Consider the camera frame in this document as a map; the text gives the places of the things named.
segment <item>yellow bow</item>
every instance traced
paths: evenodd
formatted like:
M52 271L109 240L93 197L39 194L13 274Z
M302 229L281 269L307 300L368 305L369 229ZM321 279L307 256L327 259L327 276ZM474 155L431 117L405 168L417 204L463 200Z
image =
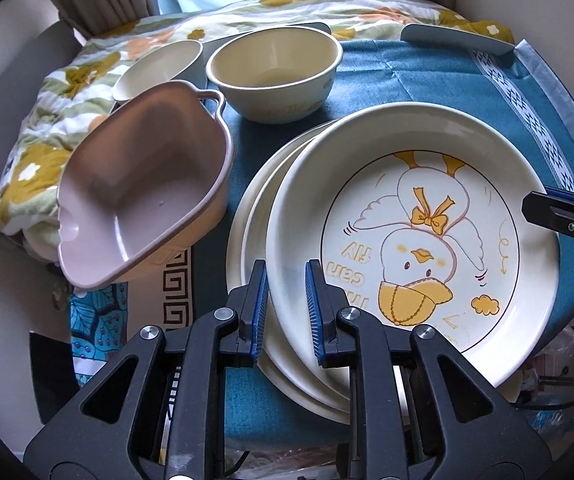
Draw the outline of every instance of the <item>yellow bow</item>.
M447 198L443 200L442 204L436 208L434 214L432 214L429 203L427 203L427 199L425 198L425 190L422 187L414 187L414 195L416 195L416 198L420 202L423 210L421 211L418 206L414 207L413 211L411 212L412 224L429 225L434 233L436 233L438 236L442 236L443 231L445 230L445 226L449 221L445 211L447 211L456 202L449 198L448 195Z

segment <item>metal bolt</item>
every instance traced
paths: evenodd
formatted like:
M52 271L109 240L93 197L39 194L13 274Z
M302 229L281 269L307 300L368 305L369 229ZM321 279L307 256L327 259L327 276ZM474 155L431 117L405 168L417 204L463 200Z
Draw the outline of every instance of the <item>metal bolt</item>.
M158 337L160 330L157 326L148 325L140 329L140 337L143 339L155 339Z
M340 315L351 321L361 315L361 310L355 306L348 306L340 311Z
M221 321L226 321L234 316L234 311L230 308L223 306L213 313L213 317L220 319Z
M416 327L416 333L421 339L431 339L436 335L436 330L429 325L419 325Z

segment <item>gray panel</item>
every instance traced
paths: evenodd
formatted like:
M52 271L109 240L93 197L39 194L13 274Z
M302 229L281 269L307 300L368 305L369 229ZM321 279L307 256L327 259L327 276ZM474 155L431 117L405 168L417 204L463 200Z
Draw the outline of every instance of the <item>gray panel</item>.
M0 176L43 79L71 63L80 49L71 28L56 22L25 45L0 76Z

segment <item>duck illustration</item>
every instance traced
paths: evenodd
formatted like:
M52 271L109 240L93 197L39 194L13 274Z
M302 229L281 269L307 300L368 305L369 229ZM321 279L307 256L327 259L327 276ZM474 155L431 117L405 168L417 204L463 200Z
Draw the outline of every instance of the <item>duck illustration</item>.
M381 246L378 303L397 326L423 323L437 305L451 301L448 282L458 268L456 248L478 271L485 267L480 235L466 216L470 197L456 179L465 163L442 155L438 167L420 166L414 153L393 154L409 168L395 194L369 203L353 223L357 230L392 227Z

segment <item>blue tablecloth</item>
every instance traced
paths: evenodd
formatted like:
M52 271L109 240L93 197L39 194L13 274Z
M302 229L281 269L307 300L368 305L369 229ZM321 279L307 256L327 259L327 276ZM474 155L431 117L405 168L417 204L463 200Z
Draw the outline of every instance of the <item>blue tablecloth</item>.
M231 108L225 121L236 143L229 209L192 250L193 305L202 315L227 298L229 229L251 179L285 142L331 119L387 102L423 101L457 108L490 124L529 160L546 186L574 191L574 101L525 42L495 58L483 53L413 46L401 41L348 41L333 90L308 118L264 126ZM560 238L560 283L542 348L574 316L574 241ZM348 439L347 427L307 412L257 368L227 371L225 433L240 447L311 446Z

